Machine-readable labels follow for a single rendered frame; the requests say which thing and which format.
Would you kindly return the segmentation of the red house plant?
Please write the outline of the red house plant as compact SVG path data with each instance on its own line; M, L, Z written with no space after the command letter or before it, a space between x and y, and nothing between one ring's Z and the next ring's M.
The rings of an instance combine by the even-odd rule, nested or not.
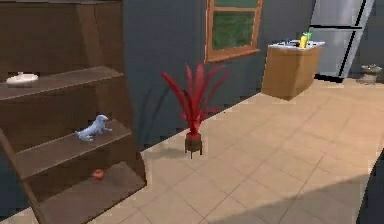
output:
M196 72L192 70L188 64L185 65L187 75L187 88L182 89L175 80L166 72L162 72L161 76L168 84L169 88L175 94L179 105L183 111L181 116L188 124L189 132L188 138L197 139L200 135L200 125L205 117L216 112L215 108L210 108L209 104L213 99L216 91L224 83L229 76L230 71L227 70L219 81L212 85L209 93L206 93L209 87L210 80L215 76L216 72L221 70L222 66L216 66L211 69L208 74L205 74L204 66L199 63Z

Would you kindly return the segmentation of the brown plant pot stand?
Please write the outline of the brown plant pot stand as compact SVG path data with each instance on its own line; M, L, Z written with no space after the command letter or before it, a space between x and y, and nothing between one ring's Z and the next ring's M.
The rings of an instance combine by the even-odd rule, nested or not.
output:
M185 152L190 153L190 158L193 158L194 152L203 152L203 144L200 137L185 139Z

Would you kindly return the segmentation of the wooden framed window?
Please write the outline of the wooden framed window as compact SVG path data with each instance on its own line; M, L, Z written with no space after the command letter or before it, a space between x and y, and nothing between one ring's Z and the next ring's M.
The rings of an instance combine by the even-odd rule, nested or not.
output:
M206 63L222 62L259 51L263 0L206 1Z

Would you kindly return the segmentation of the pale blue animal figurine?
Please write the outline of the pale blue animal figurine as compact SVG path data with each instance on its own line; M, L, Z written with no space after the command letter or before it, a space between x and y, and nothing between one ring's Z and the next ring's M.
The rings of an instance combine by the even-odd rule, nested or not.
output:
M96 134L102 134L104 131L111 132L111 128L106 127L108 117L106 115L97 115L93 123L87 128L76 131L75 135L83 141L92 141L93 136Z

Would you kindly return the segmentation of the brown counter cabinet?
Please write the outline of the brown counter cabinet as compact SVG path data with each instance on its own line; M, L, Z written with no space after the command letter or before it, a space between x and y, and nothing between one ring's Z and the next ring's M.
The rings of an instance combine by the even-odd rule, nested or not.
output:
M306 48L269 45L261 92L289 101L308 89L314 81L323 45L324 42L314 41Z

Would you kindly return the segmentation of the brown wooden shelf unit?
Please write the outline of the brown wooden shelf unit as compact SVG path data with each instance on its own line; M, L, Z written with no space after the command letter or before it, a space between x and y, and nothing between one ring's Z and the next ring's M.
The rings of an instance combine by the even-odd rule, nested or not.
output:
M19 72L39 79L8 87ZM112 131L79 139L97 115ZM122 0L0 0L0 155L36 224L88 224L146 186L133 120Z

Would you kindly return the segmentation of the silver fridge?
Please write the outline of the silver fridge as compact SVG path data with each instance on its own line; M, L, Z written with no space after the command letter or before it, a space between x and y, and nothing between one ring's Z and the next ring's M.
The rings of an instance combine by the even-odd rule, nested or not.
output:
M371 14L375 0L367 0L359 26L355 26L361 0L316 0L309 31L312 40L324 42L317 73L321 76L338 76L347 44L353 30L356 31L349 63L348 77L361 37Z

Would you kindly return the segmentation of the white flat dish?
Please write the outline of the white flat dish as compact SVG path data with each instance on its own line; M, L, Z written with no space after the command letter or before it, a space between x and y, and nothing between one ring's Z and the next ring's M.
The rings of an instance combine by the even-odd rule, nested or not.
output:
M38 79L39 76L34 73L19 72L17 75L8 78L6 84L8 87L30 87Z

